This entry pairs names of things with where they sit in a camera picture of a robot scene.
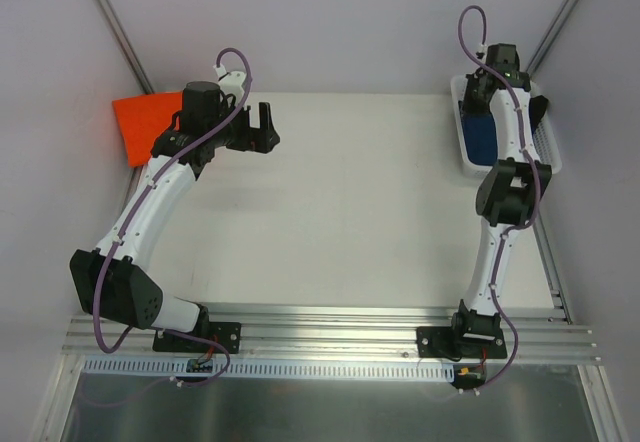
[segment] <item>white tabletop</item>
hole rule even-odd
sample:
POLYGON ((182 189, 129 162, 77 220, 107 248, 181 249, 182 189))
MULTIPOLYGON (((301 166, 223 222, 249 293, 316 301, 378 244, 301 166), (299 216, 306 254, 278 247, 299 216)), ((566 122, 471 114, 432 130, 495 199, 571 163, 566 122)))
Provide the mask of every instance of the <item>white tabletop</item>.
MULTIPOLYGON (((156 283, 203 302, 457 307, 480 239, 479 181, 462 175, 450 98, 251 101, 271 102, 280 145, 216 152, 156 246, 156 283)), ((532 231, 503 300, 553 307, 532 231)))

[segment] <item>basket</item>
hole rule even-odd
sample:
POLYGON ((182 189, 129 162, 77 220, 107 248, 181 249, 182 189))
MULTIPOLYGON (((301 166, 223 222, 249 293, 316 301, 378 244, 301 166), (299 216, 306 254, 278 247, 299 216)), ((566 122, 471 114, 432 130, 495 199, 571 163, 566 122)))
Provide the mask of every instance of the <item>basket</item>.
MULTIPOLYGON (((467 79, 464 75, 456 75, 451 79, 451 96, 453 99, 453 113, 456 118, 456 129, 458 131, 458 142, 460 143, 460 153, 462 154, 462 172, 467 177, 474 179, 484 178, 491 167, 485 165, 477 165, 469 160, 467 155, 467 148, 464 142, 464 134, 462 132, 462 121, 460 120, 460 102, 464 97, 464 90, 467 87, 467 79)), ((539 87, 531 82, 531 96, 536 97, 540 95, 539 87)), ((558 144, 556 143, 551 123, 549 122, 548 114, 545 114, 542 118, 542 122, 538 126, 538 129, 533 134, 533 143, 536 146, 538 155, 543 164, 551 166, 551 172, 557 174, 562 169, 562 160, 560 159, 560 152, 558 151, 558 144)))

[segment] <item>gray wall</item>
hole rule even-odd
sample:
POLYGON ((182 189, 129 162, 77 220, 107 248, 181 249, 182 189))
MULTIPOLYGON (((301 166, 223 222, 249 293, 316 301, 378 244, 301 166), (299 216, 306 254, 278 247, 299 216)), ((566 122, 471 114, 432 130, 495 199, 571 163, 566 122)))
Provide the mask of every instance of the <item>gray wall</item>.
POLYGON ((124 195, 111 100, 138 88, 93 0, 0 4, 0 440, 23 442, 78 310, 68 260, 124 195))
POLYGON ((562 172, 545 217, 579 322, 592 324, 631 440, 640 440, 640 0, 583 0, 537 81, 562 172))
MULTIPOLYGON (((211 77, 242 49, 267 92, 448 93, 469 62, 460 11, 480 4, 491 40, 528 60, 562 0, 111 0, 156 90, 211 77)), ((473 47, 479 17, 468 20, 473 47)))

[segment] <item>blue object in basket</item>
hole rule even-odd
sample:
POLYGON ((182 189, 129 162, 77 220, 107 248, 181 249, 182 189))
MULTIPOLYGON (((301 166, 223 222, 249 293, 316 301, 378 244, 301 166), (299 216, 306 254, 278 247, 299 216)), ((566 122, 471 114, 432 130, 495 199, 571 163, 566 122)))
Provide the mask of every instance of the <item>blue object in basket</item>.
POLYGON ((493 116, 461 114, 467 157, 472 164, 493 167, 498 160, 498 138, 493 116))

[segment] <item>gray floor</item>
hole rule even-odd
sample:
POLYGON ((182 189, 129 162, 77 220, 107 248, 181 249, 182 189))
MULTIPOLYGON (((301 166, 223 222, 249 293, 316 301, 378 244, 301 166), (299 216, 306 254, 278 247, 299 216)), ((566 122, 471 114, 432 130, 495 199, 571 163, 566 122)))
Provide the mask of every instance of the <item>gray floor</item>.
MULTIPOLYGON (((118 401, 152 380, 87 375, 83 392, 118 401)), ((227 378, 163 383, 115 409, 74 406, 63 441, 597 441, 573 367, 516 366, 479 397, 432 383, 227 378)))

